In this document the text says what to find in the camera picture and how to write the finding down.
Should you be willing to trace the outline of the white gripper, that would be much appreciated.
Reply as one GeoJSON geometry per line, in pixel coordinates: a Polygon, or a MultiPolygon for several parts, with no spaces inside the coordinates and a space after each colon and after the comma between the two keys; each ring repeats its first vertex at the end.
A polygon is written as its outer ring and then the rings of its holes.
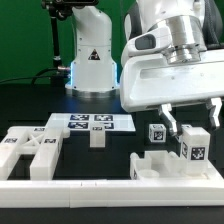
{"type": "Polygon", "coordinates": [[[171,43],[171,32],[157,28],[129,40],[122,52],[120,100],[127,112],[158,108],[171,136],[182,127],[171,114],[172,106],[206,101],[210,128],[220,128],[219,114],[224,98],[224,49],[198,54],[196,62],[170,64],[163,54],[171,43]]]}

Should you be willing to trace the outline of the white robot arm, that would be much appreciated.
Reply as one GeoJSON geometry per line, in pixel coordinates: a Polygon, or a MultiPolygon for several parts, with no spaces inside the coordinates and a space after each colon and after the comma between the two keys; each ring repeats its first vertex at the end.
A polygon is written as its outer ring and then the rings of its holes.
{"type": "Polygon", "coordinates": [[[214,0],[135,0],[124,19],[120,77],[110,53],[110,18],[88,3],[71,12],[76,57],[68,93],[91,97],[118,90],[125,111],[156,109],[174,135],[179,127],[172,108],[204,103],[211,126],[220,126],[223,23],[214,0]]]}

